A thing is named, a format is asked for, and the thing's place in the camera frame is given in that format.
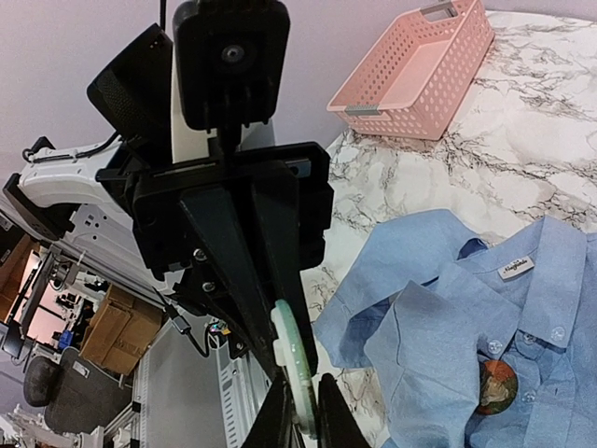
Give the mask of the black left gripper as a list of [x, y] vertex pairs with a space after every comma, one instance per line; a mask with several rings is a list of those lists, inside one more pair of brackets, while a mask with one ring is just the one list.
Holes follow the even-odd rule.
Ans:
[[273, 379], [270, 313], [286, 301], [308, 372], [318, 367], [300, 275], [325, 253], [333, 190], [317, 143], [263, 147], [204, 161], [147, 161], [121, 145], [96, 179], [132, 219], [143, 263], [157, 279], [180, 272], [174, 302], [224, 317]]

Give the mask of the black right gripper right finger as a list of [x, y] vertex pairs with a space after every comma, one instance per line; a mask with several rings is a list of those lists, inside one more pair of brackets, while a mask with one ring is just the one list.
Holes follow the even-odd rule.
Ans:
[[318, 385], [317, 446], [321, 448], [369, 448], [332, 374]]

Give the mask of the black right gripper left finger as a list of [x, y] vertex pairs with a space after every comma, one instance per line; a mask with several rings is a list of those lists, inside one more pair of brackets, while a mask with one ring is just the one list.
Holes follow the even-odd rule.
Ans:
[[293, 403], [283, 375], [277, 375], [257, 414], [243, 448], [290, 448], [295, 446]]

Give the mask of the blue shirt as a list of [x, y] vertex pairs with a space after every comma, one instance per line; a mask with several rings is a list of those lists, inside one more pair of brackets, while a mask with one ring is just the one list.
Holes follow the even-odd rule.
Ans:
[[[556, 218], [495, 246], [445, 209], [383, 222], [313, 330], [333, 366], [377, 373], [391, 447], [596, 443], [596, 237]], [[519, 382], [495, 415], [486, 360]]]

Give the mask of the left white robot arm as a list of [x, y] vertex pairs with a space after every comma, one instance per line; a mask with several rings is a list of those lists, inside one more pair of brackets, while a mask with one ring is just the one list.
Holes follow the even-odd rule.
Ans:
[[244, 26], [182, 33], [199, 54], [182, 61], [151, 25], [89, 85], [115, 127], [105, 143], [58, 150], [46, 138], [4, 193], [50, 241], [75, 228], [66, 213], [105, 205], [130, 218], [111, 268], [161, 287], [190, 312], [223, 319], [268, 373], [276, 373], [269, 320], [286, 301], [309, 372], [318, 365], [302, 271], [322, 262], [333, 191], [329, 157], [314, 142], [243, 150], [242, 129], [268, 119], [286, 30]]

